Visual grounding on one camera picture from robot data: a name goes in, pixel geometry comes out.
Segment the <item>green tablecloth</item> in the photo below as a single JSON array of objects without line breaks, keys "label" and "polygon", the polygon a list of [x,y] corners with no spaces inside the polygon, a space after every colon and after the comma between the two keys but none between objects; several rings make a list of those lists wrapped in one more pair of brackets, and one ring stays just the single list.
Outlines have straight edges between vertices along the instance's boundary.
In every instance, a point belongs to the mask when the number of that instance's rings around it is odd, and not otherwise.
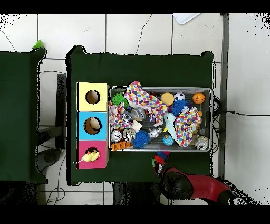
[{"label": "green tablecloth", "polygon": [[45,183],[35,167],[37,70],[46,50],[0,52],[0,180]]},{"label": "green tablecloth", "polygon": [[[100,82],[126,86],[139,80],[142,86],[212,88],[213,54],[116,55],[86,54],[74,46],[66,56],[68,105],[67,181],[157,182],[151,159],[154,152],[110,152],[106,169],[76,169],[76,83]],[[190,174],[210,174],[210,152],[172,152],[168,165]]]}]

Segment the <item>blue toy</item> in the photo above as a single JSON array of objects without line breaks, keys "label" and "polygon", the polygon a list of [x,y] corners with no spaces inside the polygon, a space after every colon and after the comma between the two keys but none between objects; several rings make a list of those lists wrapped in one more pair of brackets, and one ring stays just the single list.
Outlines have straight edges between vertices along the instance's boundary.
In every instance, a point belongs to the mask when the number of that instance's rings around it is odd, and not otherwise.
[{"label": "blue toy", "polygon": [[132,141],[134,148],[144,148],[149,142],[149,135],[143,130],[136,133],[135,139]]},{"label": "blue toy", "polygon": [[168,134],[166,134],[166,135],[163,137],[162,141],[163,141],[163,143],[164,143],[165,145],[167,145],[167,146],[171,146],[171,145],[173,145],[174,142],[175,142],[175,141],[173,140],[173,138],[172,138],[170,135],[168,135]]},{"label": "blue toy", "polygon": [[183,110],[183,108],[185,106],[188,106],[189,108],[191,108],[191,105],[189,102],[185,101],[185,100],[176,100],[173,102],[173,104],[171,105],[171,113],[177,117],[181,111]]}]

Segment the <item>colorful cloth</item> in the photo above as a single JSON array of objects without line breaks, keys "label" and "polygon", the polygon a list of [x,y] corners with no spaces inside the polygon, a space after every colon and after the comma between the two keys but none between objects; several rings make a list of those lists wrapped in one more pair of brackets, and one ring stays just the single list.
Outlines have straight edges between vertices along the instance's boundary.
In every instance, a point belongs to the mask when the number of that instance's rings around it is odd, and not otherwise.
[{"label": "colorful cloth", "polygon": [[125,111],[124,102],[116,106],[109,101],[109,107],[110,107],[110,124],[113,129],[132,128],[132,122],[129,122],[128,120],[125,120],[123,118]]},{"label": "colorful cloth", "polygon": [[196,107],[186,109],[178,115],[174,123],[178,145],[183,147],[188,146],[192,141],[192,129],[200,124],[201,121]]},{"label": "colorful cloth", "polygon": [[136,108],[142,107],[155,119],[154,127],[163,124],[163,116],[168,111],[168,106],[157,97],[145,92],[139,81],[132,82],[124,92],[124,98]]}]

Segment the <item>orange ball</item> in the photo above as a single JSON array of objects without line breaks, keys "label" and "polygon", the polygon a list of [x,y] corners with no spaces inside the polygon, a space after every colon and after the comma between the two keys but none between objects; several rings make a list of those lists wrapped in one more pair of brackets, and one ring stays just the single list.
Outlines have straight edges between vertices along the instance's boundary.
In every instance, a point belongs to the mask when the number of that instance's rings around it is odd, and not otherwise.
[{"label": "orange ball", "polygon": [[198,92],[193,95],[192,100],[196,104],[202,104],[205,101],[205,95],[202,94],[201,92]]}]

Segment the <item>blue spiky ball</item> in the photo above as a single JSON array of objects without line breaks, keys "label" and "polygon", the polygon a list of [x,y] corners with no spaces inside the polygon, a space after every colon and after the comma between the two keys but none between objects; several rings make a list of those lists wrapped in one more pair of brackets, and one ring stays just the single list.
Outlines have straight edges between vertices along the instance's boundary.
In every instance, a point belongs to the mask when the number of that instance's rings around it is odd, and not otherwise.
[{"label": "blue spiky ball", "polygon": [[177,117],[183,110],[184,106],[188,106],[189,108],[191,107],[190,103],[183,99],[174,101],[173,104],[171,105],[171,113],[175,117]]},{"label": "blue spiky ball", "polygon": [[143,130],[136,133],[135,139],[132,141],[133,148],[144,148],[149,142],[149,135]]}]

